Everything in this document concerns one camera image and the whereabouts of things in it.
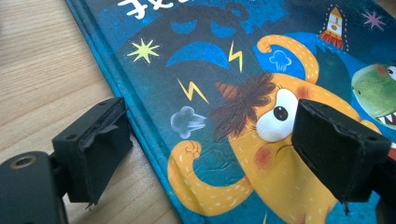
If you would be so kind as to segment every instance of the wood grain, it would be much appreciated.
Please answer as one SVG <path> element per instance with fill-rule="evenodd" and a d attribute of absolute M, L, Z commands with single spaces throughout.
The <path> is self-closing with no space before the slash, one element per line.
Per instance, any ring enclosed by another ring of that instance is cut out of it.
<path fill-rule="evenodd" d="M 378 0 L 393 17 L 394 0 Z M 0 2 L 0 162 L 51 139 L 112 97 L 64 1 Z M 69 203 L 71 223 L 178 223 L 141 148 L 111 179 L 98 205 Z"/>

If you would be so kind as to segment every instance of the rocket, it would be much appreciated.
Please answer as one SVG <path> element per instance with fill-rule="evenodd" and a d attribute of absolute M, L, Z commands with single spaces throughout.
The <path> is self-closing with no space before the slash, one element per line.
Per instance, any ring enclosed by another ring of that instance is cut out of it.
<path fill-rule="evenodd" d="M 327 43 L 332 43 L 337 48 L 342 49 L 344 42 L 343 34 L 343 18 L 340 11 L 335 7 L 329 15 L 326 30 L 320 34 L 320 38 Z"/>

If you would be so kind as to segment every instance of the children's book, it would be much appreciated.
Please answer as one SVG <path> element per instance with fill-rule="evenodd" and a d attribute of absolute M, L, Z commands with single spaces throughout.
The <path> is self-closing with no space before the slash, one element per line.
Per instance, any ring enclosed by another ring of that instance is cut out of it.
<path fill-rule="evenodd" d="M 347 216 L 290 140 L 309 99 L 396 142 L 396 20 L 374 1 L 66 2 L 183 222 L 375 223 L 378 195 Z"/>

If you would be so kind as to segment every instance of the purple star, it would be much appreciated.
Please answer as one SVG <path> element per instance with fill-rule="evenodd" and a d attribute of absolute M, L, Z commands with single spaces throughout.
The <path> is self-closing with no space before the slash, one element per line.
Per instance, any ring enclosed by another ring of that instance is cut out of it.
<path fill-rule="evenodd" d="M 371 24 L 370 29 L 374 29 L 374 27 L 378 27 L 380 30 L 384 30 L 384 28 L 381 27 L 381 25 L 386 25 L 384 22 L 381 21 L 382 16 L 376 16 L 375 12 L 373 14 L 370 14 L 368 11 L 366 11 L 366 14 L 361 13 L 361 15 L 365 18 L 367 18 L 367 21 L 364 23 L 365 24 Z"/>

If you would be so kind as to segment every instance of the book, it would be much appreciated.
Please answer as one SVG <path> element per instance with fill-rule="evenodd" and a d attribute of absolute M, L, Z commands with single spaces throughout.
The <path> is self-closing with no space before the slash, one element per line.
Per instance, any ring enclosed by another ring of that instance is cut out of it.
<path fill-rule="evenodd" d="M 66 3 L 183 222 L 375 222 L 378 195 L 346 216 L 290 141 L 310 99 L 396 142 L 396 20 L 375 2 Z"/>

